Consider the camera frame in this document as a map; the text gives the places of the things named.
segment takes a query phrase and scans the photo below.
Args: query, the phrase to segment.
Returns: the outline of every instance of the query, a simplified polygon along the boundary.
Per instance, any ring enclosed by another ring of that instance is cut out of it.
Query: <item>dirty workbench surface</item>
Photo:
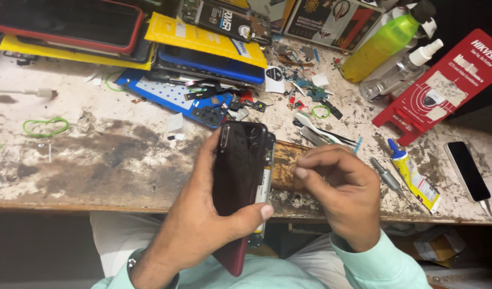
[[[288,39],[284,44],[301,46]],[[314,124],[350,139],[363,137],[358,156],[367,163],[368,157],[376,157],[403,184],[386,145],[386,138],[396,135],[391,128],[377,128],[371,123],[387,104],[366,102],[355,84],[333,70],[332,58],[344,57],[339,51],[317,49],[320,62],[313,60],[317,65],[310,69],[326,72],[330,81],[327,88],[335,93],[330,102],[344,116],[341,120],[333,116],[313,119]],[[276,60],[270,63],[279,64]],[[122,70],[45,58],[20,67],[15,59],[0,52],[0,89],[52,88],[59,93],[50,101],[0,94],[0,207],[167,212],[190,177],[198,148],[211,129],[186,119],[184,140],[167,140],[171,134],[166,133],[166,119],[173,111],[151,102],[134,104],[131,100],[138,99],[136,96],[115,92],[105,84],[84,83],[82,80],[96,69],[105,73]],[[246,121],[263,122],[279,140],[313,147],[292,124],[293,112],[287,108],[284,96],[265,93],[263,85],[256,92],[259,95],[254,94],[255,100],[274,105],[263,114],[249,109]],[[296,96],[313,106],[310,97]],[[67,131],[44,139],[23,132],[25,120],[57,116],[70,122]],[[439,124],[406,148],[420,173],[442,194],[437,212],[429,214],[404,184],[409,201],[399,199],[383,184],[383,220],[490,223],[481,207],[468,201],[444,151],[445,142],[458,140],[470,146],[492,193],[492,135]],[[273,191],[270,202],[280,218],[324,218],[318,203],[307,194]],[[492,198],[489,205],[492,210]]]

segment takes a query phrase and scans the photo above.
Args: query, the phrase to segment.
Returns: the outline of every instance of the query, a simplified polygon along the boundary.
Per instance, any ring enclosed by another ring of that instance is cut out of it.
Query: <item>hand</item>
[[[204,142],[193,175],[173,203],[159,234],[132,270],[136,289],[166,287],[181,270],[198,265],[214,251],[253,233],[273,214],[257,203],[219,216],[212,201],[214,151],[220,130]]]
[[[333,232],[356,252],[374,247],[380,236],[379,176],[339,144],[309,150],[291,171],[323,206]]]

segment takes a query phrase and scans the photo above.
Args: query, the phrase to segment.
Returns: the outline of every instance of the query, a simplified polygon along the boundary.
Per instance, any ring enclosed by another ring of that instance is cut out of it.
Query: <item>lime green water bottle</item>
[[[344,62],[340,68],[343,77],[351,82],[364,80],[381,63],[403,49],[416,35],[419,25],[435,16],[435,11],[429,0],[421,0],[409,14],[387,22]]]

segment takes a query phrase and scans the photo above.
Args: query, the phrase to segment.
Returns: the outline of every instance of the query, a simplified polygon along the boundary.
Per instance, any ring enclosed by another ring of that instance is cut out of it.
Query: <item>phone battery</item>
[[[249,42],[251,21],[223,7],[201,1],[194,22],[196,25],[207,27],[237,40]]]

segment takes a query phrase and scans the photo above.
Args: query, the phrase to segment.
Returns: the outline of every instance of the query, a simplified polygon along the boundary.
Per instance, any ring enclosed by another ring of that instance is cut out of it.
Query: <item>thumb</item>
[[[241,208],[232,215],[226,217],[229,227],[230,241],[247,236],[262,225],[273,215],[273,206],[266,203],[256,203]]]
[[[292,172],[303,181],[307,190],[309,190],[321,203],[324,203],[324,201],[329,198],[330,194],[335,192],[335,189],[330,187],[330,185],[323,180],[322,176],[314,170],[294,167]]]

